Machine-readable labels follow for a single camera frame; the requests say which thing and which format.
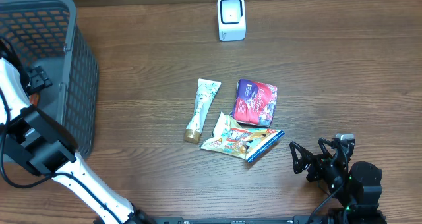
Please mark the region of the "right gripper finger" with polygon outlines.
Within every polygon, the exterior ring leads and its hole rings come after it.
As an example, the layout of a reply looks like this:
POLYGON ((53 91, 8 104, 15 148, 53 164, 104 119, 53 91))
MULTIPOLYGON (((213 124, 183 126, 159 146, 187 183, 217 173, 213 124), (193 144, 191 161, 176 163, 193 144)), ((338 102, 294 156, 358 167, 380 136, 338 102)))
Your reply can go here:
POLYGON ((295 174, 300 174, 307 170, 313 162, 314 155, 303 146, 291 141, 289 144, 293 160, 293 171, 295 174))
POLYGON ((327 150, 326 146, 332 147, 333 141, 327 140, 325 138, 319 138, 318 144, 322 150, 321 158, 333 158, 331 153, 327 150))

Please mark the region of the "pink purple pad pack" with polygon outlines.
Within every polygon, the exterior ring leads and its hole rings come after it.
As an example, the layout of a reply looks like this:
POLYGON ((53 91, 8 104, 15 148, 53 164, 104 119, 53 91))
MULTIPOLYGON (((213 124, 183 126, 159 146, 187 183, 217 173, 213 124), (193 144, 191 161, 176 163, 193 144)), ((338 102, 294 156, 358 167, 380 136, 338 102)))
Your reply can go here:
POLYGON ((278 88, 271 84, 240 79, 230 115, 240 123, 269 128, 276 108, 278 88))

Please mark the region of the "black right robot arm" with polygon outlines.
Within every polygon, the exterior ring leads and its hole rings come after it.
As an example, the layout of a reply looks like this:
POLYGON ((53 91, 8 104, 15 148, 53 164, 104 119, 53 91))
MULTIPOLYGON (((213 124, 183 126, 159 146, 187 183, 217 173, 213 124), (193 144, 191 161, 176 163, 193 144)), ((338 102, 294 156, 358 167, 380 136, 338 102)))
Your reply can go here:
POLYGON ((309 182, 325 182, 328 197, 309 216, 294 217, 295 223, 386 223, 378 209, 382 194, 382 170, 366 161, 349 165, 355 147, 353 134, 319 138, 321 154, 292 141, 289 144, 294 173, 307 171, 309 182))

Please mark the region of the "small orange white box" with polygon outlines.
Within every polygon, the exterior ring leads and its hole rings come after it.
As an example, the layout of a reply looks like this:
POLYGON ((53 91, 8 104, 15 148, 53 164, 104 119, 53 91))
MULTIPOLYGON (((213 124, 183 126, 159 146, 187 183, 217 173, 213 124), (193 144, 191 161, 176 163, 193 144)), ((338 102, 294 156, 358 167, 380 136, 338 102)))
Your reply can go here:
POLYGON ((39 93, 35 93, 35 94, 30 95, 30 102, 31 102, 32 105, 37 106, 39 100, 40 100, 39 93))

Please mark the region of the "white gold-capped tube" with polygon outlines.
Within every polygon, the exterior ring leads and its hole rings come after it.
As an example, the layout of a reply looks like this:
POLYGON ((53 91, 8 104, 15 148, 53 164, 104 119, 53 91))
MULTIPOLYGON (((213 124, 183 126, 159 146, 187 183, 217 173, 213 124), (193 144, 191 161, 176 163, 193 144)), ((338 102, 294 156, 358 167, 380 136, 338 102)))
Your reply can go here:
POLYGON ((185 141, 199 143, 206 116, 220 86, 221 82, 218 81, 198 79, 194 113, 185 129, 185 141))

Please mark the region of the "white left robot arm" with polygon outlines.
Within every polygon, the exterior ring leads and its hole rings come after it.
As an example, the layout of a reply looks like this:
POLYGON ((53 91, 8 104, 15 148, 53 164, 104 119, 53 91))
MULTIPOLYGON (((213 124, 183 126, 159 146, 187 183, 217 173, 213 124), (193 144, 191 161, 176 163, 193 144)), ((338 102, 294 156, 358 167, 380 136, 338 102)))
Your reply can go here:
POLYGON ((1 38, 1 156, 8 156, 41 179, 10 186, 34 188, 48 180, 67 187, 99 215, 98 223, 153 223, 128 199, 113 191, 83 160, 73 136, 29 99, 30 76, 11 44, 1 38))

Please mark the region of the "beige snack packet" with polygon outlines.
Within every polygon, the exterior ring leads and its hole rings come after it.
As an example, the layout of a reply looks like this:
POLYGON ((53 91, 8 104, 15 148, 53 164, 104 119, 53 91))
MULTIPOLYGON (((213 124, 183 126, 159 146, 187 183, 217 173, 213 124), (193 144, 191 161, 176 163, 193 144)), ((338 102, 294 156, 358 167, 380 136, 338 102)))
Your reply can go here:
POLYGON ((212 134, 213 137, 207 139, 200 149, 232 155, 252 163, 285 132, 271 128, 243 128, 232 117, 221 112, 212 134))

